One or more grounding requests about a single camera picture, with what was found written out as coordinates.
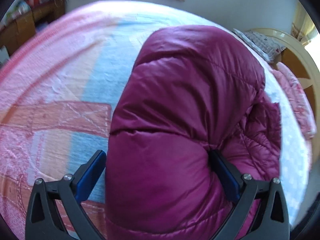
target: wooden headboard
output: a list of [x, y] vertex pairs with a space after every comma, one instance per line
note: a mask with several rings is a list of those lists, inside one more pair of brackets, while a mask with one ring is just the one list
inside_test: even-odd
[[287, 47], [282, 52], [283, 62], [298, 78], [315, 116], [318, 133], [312, 139], [313, 162], [320, 157], [320, 71], [302, 44], [291, 35], [276, 29], [253, 29], [272, 37]]

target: bed sheet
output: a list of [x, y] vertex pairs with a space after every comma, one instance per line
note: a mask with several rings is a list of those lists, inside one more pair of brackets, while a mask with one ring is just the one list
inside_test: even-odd
[[[35, 179], [61, 179], [97, 149], [108, 150], [112, 113], [142, 44], [160, 28], [189, 24], [224, 29], [161, 5], [98, 2], [51, 24], [1, 69], [0, 213], [20, 240]], [[281, 107], [281, 179], [293, 223], [308, 181], [307, 148], [288, 99], [252, 53], [265, 68], [266, 93]], [[106, 236], [104, 201], [103, 174], [82, 206]]]

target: metal screw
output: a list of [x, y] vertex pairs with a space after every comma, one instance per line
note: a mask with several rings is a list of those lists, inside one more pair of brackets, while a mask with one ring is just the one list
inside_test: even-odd
[[243, 175], [243, 178], [244, 178], [245, 180], [252, 180], [252, 176], [251, 176], [251, 174], [249, 174], [249, 173], [245, 173], [245, 174]]
[[72, 174], [66, 174], [66, 175], [63, 176], [63, 179], [64, 180], [71, 180], [72, 176], [73, 176]]
[[40, 185], [42, 183], [42, 179], [36, 179], [35, 184]]
[[279, 178], [273, 178], [273, 183], [279, 184], [280, 183], [280, 179]]

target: wooden cabinet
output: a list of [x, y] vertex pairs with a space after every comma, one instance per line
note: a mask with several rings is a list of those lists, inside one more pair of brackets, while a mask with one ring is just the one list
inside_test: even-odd
[[36, 34], [36, 25], [51, 23], [66, 13], [66, 0], [50, 0], [12, 21], [0, 32], [0, 48], [6, 46], [9, 56]]

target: patterned pillow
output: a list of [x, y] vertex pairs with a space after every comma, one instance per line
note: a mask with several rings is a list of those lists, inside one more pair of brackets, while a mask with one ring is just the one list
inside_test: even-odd
[[252, 48], [255, 52], [259, 54], [260, 57], [262, 57], [265, 61], [268, 63], [273, 63], [275, 58], [286, 49], [284, 45], [281, 43], [275, 41], [273, 38], [267, 37], [266, 35], [263, 35], [258, 32], [249, 31], [245, 33], [241, 33], [240, 31], [234, 29], [235, 34], [241, 38], [248, 46], [250, 46], [244, 39], [249, 40], [251, 43], [255, 45], [255, 47], [258, 47], [260, 51], [263, 52], [261, 54], [260, 52], [257, 52], [255, 49]]
[[283, 76], [285, 76], [288, 85], [291, 87], [291, 94], [288, 96], [289, 101], [304, 137], [307, 140], [310, 140], [317, 133], [317, 128], [316, 121], [307, 96], [304, 93], [296, 76], [285, 64], [279, 62], [277, 63], [277, 67], [278, 70], [283, 74]]
[[241, 31], [238, 31], [237, 29], [233, 29], [233, 30], [235, 35], [237, 35], [241, 40], [243, 40], [245, 44], [247, 44], [251, 49], [253, 49], [266, 62], [273, 63], [273, 61], [271, 61], [268, 54], [263, 52], [258, 46], [256, 46], [252, 41], [250, 41], [250, 39], [247, 36], [245, 36]]

